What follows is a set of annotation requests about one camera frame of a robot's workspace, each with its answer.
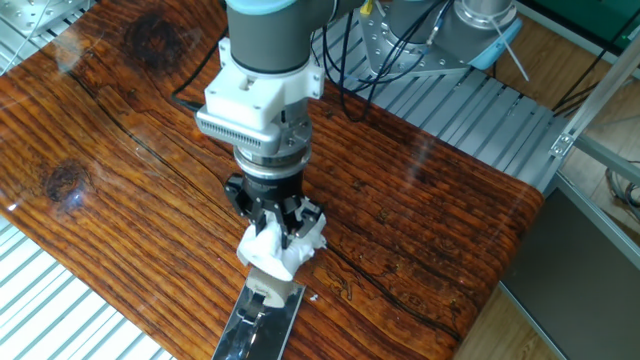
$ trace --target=white vent grille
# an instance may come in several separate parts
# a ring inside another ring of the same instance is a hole
[[[207,122],[207,121],[200,121],[200,126],[205,128],[205,129],[207,129],[207,130],[209,130],[209,131],[212,131],[212,132],[215,132],[217,134],[226,136],[227,138],[231,138],[231,139],[234,139],[236,141],[243,142],[243,143],[245,143],[247,145],[251,145],[251,146],[253,146],[255,148],[259,149],[260,147],[262,147],[262,142],[261,141],[256,140],[256,139],[251,138],[251,137],[246,136],[246,135],[239,134],[239,133],[237,133],[237,132],[235,132],[233,130],[226,129],[226,128],[222,127],[222,126],[218,126],[216,124],[212,124],[212,123]]]

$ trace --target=floor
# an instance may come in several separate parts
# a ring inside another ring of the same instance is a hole
[[[508,55],[503,55],[498,61],[496,77],[539,104],[551,108],[595,57],[534,21],[528,18],[523,18],[523,21],[523,29],[514,41],[513,49],[531,81],[526,82],[522,78]],[[609,64],[599,63],[576,91],[601,79],[609,68]],[[638,94],[639,81],[619,90],[586,132],[629,160],[640,160]],[[603,165],[573,150],[562,171],[640,244],[640,223],[620,201],[611,196]],[[456,356],[456,360],[555,358],[500,289],[494,292]]]

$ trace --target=metal bracket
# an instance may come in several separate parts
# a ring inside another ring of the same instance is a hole
[[[384,5],[385,11],[393,4]],[[384,22],[384,18],[377,7],[373,7],[371,14],[365,15],[360,13],[360,28],[362,29],[362,38],[364,39],[365,48],[367,49],[367,60],[371,72],[378,74],[382,67],[387,54],[393,49],[395,44],[395,36],[392,36],[388,25]],[[398,60],[387,76],[395,76],[403,73],[416,61],[420,59],[422,49],[416,48],[416,45],[407,47],[400,55]],[[469,69],[469,65],[451,56],[449,53],[438,48],[437,45],[431,46],[429,52],[420,60],[420,63],[414,67],[409,73],[413,75],[447,75],[464,73]]]
[[[558,136],[558,139],[556,139],[556,142],[554,142],[551,146],[549,155],[554,157],[565,157],[575,141],[576,140],[573,138],[573,136],[569,134],[560,134],[560,136]]]

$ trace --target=crumpled white fabric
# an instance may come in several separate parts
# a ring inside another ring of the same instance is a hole
[[[311,259],[315,249],[326,248],[327,240],[320,232],[327,219],[322,214],[307,235],[295,238],[287,249],[282,249],[282,230],[275,214],[268,211],[266,218],[267,225],[257,236],[255,225],[247,228],[236,254],[245,266],[251,263],[276,279],[292,281],[300,265]]]

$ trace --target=wooden table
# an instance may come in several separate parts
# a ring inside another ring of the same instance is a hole
[[[3,215],[181,359],[210,358],[248,272],[231,149],[168,100],[225,26],[214,3],[102,1],[0,78]],[[329,248],[284,357],[452,357],[542,196],[377,107],[350,123],[332,86],[309,111]]]

